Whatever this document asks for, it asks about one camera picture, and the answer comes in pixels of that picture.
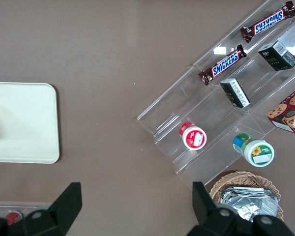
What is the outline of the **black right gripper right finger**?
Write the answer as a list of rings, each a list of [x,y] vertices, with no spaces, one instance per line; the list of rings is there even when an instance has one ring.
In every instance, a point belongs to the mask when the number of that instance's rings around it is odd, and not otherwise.
[[[236,215],[231,210],[218,208],[202,182],[192,186],[192,204],[198,225],[189,236],[236,236]]]

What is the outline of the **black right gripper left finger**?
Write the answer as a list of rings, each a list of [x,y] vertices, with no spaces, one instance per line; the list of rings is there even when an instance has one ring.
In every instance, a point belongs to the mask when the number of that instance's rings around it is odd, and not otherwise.
[[[82,209],[79,182],[72,182],[47,208],[30,213],[23,221],[26,236],[64,236]]]

